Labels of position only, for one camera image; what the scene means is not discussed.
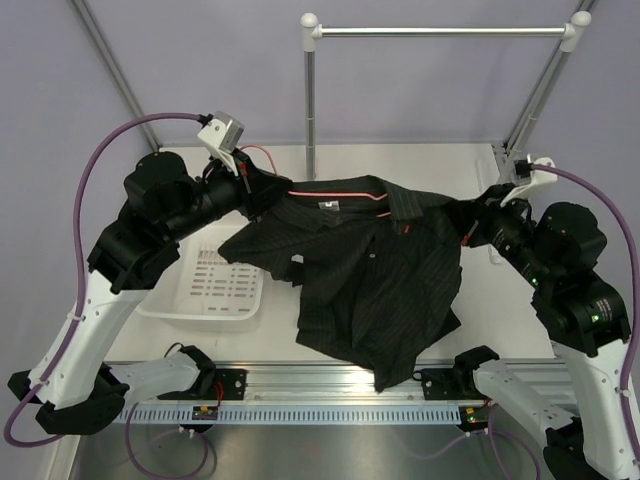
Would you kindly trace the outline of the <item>pink wire hanger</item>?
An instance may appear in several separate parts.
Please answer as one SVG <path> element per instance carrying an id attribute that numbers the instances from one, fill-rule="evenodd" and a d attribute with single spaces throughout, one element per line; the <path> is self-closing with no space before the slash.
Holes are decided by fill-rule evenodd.
<path id="1" fill-rule="evenodd" d="M 276 178 L 284 179 L 284 177 L 279 174 L 274 158 L 266 147 L 261 145 L 256 145 L 256 144 L 246 144 L 239 147 L 239 151 L 244 151 L 247 149 L 257 149 L 263 152 L 270 163 L 271 170 L 273 171 L 272 173 L 276 176 Z M 307 192 L 307 191 L 295 190 L 293 187 L 291 187 L 288 190 L 287 194 L 293 197 L 317 198 L 317 199 L 322 199 L 323 201 L 325 200 L 329 201 L 330 199 L 333 201 L 334 199 L 337 200 L 342 198 L 347 198 L 347 199 L 358 198 L 358 199 L 367 199 L 374 202 L 380 202 L 382 200 L 387 199 L 388 197 L 387 193 L 374 195 L 369 192 Z"/>

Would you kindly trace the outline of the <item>black pinstriped shirt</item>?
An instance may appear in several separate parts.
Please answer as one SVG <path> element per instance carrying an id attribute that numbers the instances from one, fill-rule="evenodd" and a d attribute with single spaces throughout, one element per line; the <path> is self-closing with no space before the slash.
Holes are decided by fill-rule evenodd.
<path id="1" fill-rule="evenodd" d="M 445 195 L 375 176 L 299 182 L 307 192 L 387 193 L 380 202 L 285 196 L 220 247 L 300 290 L 300 345 L 372 371 L 383 391 L 459 323 L 461 247 Z"/>

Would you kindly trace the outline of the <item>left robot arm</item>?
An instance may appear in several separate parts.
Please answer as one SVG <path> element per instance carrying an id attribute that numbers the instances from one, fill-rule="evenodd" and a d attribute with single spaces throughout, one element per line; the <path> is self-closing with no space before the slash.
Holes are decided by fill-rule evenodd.
<path id="1" fill-rule="evenodd" d="M 195 346 L 130 367 L 104 359 L 131 313 L 179 260 L 181 240 L 232 211 L 255 220 L 292 185 L 240 150 L 229 166 L 212 158 L 196 178 L 173 152 L 138 161 L 124 180 L 127 200 L 117 219 L 80 258 L 79 295 L 59 337 L 37 367 L 8 381 L 21 407 L 38 405 L 35 420 L 47 442 L 93 435 L 135 403 L 213 391 L 216 365 Z"/>

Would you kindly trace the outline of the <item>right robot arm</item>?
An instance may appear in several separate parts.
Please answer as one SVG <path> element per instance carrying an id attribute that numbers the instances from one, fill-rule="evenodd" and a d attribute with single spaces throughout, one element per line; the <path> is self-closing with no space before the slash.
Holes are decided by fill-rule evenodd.
<path id="1" fill-rule="evenodd" d="M 463 245 L 493 246 L 532 286 L 531 305 L 566 365 L 578 411 L 553 405 L 487 346 L 456 356 L 454 388 L 491 399 L 516 420 L 555 478 L 636 479 L 639 460 L 620 405 L 631 326 L 620 294 L 594 271 L 606 236 L 591 211 L 573 203 L 554 203 L 532 220 L 526 200 L 507 197 L 511 188 L 495 185 L 444 210 Z"/>

